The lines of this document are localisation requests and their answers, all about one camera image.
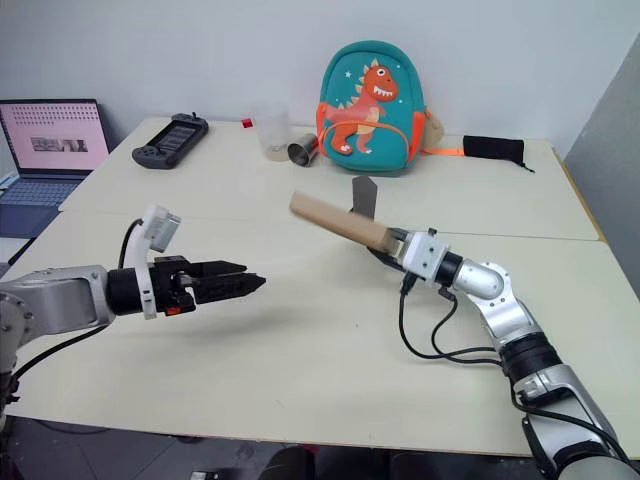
wooden handle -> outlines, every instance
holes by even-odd
[[[384,253],[395,250],[396,240],[387,227],[357,213],[346,212],[299,192],[291,197],[289,209],[294,215],[374,250]]]

white plastic part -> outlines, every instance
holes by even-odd
[[[427,232],[414,232],[402,257],[402,267],[424,278],[432,286],[449,245]]]
[[[157,315],[156,299],[153,295],[153,285],[147,264],[147,251],[152,249],[156,252],[164,252],[180,222],[180,218],[169,213],[166,208],[152,205],[142,218],[142,225],[137,226],[131,233],[125,258],[131,259],[130,263],[136,270],[142,313],[146,320],[156,318]]]

laptop screen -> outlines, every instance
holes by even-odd
[[[88,173],[109,155],[95,100],[5,100],[0,120],[21,173]]]

clear plastic cup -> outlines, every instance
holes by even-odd
[[[252,118],[264,156],[278,162],[288,160],[291,123],[287,104],[280,101],[260,102],[253,108]]]

orange dinosaur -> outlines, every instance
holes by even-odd
[[[391,76],[391,71],[378,60],[373,59],[371,66],[365,65],[364,76],[360,77],[361,83],[356,84],[359,97],[351,97],[346,107],[339,104],[338,107],[326,106],[326,118],[330,122],[343,121],[367,121],[378,122],[386,112],[378,102],[391,102],[398,96],[398,85]],[[353,148],[347,143],[347,138],[358,134],[356,148],[362,153],[371,153],[367,143],[373,137],[375,127],[358,125],[356,123],[340,125],[335,128],[335,134],[331,140],[333,149],[342,155],[351,155]]]

